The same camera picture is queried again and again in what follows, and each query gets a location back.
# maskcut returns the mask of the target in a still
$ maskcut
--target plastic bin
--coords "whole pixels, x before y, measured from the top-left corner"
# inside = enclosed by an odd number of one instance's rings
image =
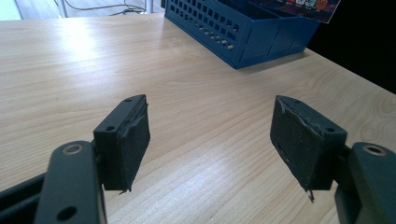
[[[236,69],[304,51],[319,25],[249,1],[167,0],[165,17]]]

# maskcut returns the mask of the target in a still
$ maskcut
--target table surface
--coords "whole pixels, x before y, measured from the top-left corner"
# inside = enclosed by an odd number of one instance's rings
[[[276,95],[306,102],[359,141],[396,149],[396,97],[307,49],[234,70],[163,14],[0,22],[0,190],[145,93],[151,142],[109,223],[337,223],[271,144]]]

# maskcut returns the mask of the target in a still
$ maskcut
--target blue plastic crate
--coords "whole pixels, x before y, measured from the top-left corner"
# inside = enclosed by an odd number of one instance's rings
[[[167,0],[165,17],[233,68],[302,52],[319,25],[231,0]]]

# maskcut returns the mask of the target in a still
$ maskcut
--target blue basket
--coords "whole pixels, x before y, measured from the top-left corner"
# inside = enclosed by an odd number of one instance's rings
[[[248,1],[167,0],[165,17],[233,68],[304,51],[319,22]]]

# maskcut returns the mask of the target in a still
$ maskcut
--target black cable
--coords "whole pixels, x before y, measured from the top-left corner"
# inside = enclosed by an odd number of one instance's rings
[[[109,7],[128,7],[127,9],[124,9],[123,11],[121,11],[119,13],[111,14],[109,16],[115,16],[115,15],[119,15],[119,14],[126,14],[128,12],[134,12],[134,13],[144,13],[144,12],[146,12],[145,8],[126,4],[126,0],[124,0],[124,4],[123,5],[111,5],[111,6],[104,6],[104,7],[73,7],[67,0],[61,0],[61,1],[65,1],[67,5],[69,5],[71,8],[73,8],[75,10],[94,10],[94,9],[102,9],[102,8],[109,8]]]

